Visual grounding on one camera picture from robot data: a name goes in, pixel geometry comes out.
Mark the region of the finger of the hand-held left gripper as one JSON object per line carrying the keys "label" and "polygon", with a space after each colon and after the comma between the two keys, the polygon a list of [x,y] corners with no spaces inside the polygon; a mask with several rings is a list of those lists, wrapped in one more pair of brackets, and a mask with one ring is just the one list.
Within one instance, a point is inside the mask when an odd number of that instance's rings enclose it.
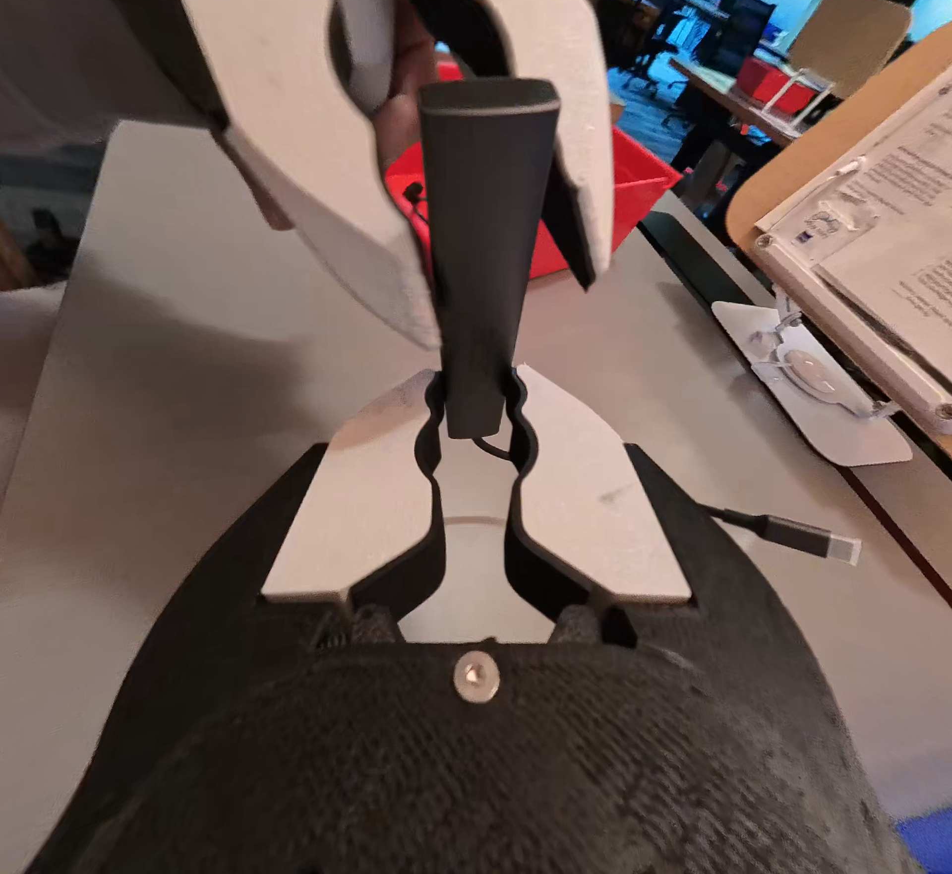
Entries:
{"label": "finger of the hand-held left gripper", "polygon": [[411,0],[477,78],[550,82],[560,99],[541,221],[583,289],[610,264],[614,166],[601,36],[589,0]]}
{"label": "finger of the hand-held left gripper", "polygon": [[181,0],[220,95],[224,140],[361,306],[441,343],[421,251],[384,186],[369,119],[333,65],[334,0]]}

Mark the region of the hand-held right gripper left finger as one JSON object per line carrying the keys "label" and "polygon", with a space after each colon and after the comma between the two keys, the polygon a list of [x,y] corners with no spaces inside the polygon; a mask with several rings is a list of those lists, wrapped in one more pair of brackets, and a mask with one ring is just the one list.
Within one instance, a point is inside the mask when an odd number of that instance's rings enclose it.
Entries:
{"label": "hand-held right gripper left finger", "polygon": [[401,621],[439,588],[446,530],[435,471],[440,375],[423,369],[335,432],[262,586],[270,603],[387,608]]}

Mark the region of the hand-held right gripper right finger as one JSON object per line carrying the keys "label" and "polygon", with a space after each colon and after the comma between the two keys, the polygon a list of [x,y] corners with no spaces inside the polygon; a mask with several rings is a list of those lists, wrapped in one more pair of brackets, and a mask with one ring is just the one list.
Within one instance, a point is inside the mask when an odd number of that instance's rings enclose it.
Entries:
{"label": "hand-held right gripper right finger", "polygon": [[528,365],[511,372],[506,580],[555,622],[589,606],[686,606],[692,590],[620,435]]}

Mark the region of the white desk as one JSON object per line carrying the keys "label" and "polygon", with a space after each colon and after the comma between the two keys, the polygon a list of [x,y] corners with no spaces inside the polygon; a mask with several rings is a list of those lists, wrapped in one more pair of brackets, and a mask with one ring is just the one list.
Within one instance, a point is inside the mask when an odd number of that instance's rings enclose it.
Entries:
{"label": "white desk", "polygon": [[[773,295],[672,192],[638,224],[649,244],[720,322],[743,360],[750,334],[779,317]],[[807,398],[779,368],[749,367],[801,437],[839,470],[941,598],[951,603],[949,476],[895,424],[855,449],[837,428],[845,410]]]}
{"label": "white desk", "polygon": [[[693,498],[863,541],[850,568],[730,530],[887,812],[949,805],[950,606],[640,233],[587,293],[531,285],[517,363]],[[268,228],[207,133],[115,130],[3,501],[2,872],[54,828],[196,561],[312,444],[435,364]]]}

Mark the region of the black office chair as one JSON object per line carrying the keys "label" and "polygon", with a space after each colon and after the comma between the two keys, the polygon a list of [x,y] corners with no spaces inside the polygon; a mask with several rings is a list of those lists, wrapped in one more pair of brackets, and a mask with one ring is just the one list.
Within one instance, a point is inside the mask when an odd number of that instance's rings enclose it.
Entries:
{"label": "black office chair", "polygon": [[680,0],[638,0],[638,10],[642,10],[645,6],[649,8],[648,19],[643,24],[640,44],[626,71],[626,84],[645,80],[654,84],[655,89],[657,88],[657,82],[649,80],[649,70],[661,53],[674,49],[669,44],[669,40],[676,24],[680,21],[676,11],[681,4]]}
{"label": "black office chair", "polygon": [[775,9],[775,4],[764,0],[734,0],[708,66],[725,75],[737,76],[744,62],[758,48]]}

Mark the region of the wooden table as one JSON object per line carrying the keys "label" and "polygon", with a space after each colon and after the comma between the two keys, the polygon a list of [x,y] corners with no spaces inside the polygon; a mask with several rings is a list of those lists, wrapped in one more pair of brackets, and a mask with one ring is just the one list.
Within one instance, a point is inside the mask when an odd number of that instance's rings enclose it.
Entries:
{"label": "wooden table", "polygon": [[684,80],[687,89],[726,110],[741,125],[760,130],[779,146],[788,146],[803,136],[805,130],[802,126],[767,112],[737,88],[735,80],[726,74],[679,57],[671,57],[668,65]]}

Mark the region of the red box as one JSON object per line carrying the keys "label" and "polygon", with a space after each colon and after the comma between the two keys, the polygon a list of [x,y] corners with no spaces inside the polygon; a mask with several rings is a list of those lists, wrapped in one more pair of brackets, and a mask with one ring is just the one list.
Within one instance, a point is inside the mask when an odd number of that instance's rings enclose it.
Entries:
{"label": "red box", "polygon": [[785,117],[795,116],[809,106],[819,91],[803,79],[795,80],[785,66],[761,60],[756,56],[744,59],[733,88],[761,108]]}

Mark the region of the white blister pack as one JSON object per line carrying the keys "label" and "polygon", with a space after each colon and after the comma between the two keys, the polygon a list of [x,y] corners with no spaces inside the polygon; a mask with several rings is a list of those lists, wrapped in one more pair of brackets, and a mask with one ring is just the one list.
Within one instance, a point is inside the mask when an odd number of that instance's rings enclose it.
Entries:
{"label": "white blister pack", "polygon": [[866,394],[799,314],[725,301],[711,311],[753,375],[827,462],[856,468],[912,460],[891,409]]}

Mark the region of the wooden board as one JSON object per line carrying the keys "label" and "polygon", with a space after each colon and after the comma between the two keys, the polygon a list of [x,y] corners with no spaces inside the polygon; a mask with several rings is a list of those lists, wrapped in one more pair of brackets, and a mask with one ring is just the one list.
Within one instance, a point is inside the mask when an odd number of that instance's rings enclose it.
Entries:
{"label": "wooden board", "polygon": [[950,80],[951,24],[909,48],[861,89],[804,133],[792,146],[756,173],[738,192],[727,213],[732,242],[788,293],[808,322],[822,333],[860,372],[907,415],[941,452],[950,458],[950,392],[887,344],[872,325],[853,312],[792,253],[774,251],[756,222],[827,170],[861,155],[879,128],[923,106],[927,94]]}

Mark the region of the cardboard sign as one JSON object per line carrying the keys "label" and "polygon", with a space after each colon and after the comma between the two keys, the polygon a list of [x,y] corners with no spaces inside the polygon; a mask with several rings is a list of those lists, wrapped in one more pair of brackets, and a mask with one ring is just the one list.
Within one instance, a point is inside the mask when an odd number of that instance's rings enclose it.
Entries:
{"label": "cardboard sign", "polygon": [[893,0],[822,0],[787,52],[794,71],[824,79],[845,101],[890,61],[912,11]]}

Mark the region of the small white packet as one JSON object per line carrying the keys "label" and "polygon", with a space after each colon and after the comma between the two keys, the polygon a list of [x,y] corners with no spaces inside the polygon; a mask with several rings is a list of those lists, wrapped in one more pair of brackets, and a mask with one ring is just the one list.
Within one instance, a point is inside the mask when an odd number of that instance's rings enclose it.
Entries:
{"label": "small white packet", "polygon": [[813,268],[863,237],[884,216],[884,201],[865,187],[864,156],[827,170],[812,186],[762,216],[756,227],[776,246]]}

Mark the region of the printed paper sheet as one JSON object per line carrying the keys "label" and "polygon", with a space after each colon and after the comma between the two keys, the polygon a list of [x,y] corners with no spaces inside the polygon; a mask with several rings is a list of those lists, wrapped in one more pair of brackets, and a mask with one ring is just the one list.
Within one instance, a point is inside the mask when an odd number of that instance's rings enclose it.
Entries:
{"label": "printed paper sheet", "polygon": [[856,202],[854,227],[815,272],[949,379],[950,71],[875,130],[832,200]]}

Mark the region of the blue plastic bin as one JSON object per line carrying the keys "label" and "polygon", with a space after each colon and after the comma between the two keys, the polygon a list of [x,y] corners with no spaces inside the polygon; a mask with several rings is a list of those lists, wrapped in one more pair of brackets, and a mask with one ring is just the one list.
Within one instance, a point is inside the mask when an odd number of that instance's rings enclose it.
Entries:
{"label": "blue plastic bin", "polygon": [[914,859],[927,873],[951,872],[951,807],[897,822]]}

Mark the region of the white document frame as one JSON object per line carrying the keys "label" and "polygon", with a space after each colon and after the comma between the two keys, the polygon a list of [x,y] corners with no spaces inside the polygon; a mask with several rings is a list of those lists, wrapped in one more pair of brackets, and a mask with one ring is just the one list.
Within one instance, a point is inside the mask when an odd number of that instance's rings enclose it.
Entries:
{"label": "white document frame", "polygon": [[768,275],[950,454],[950,65],[894,62],[738,198]]}

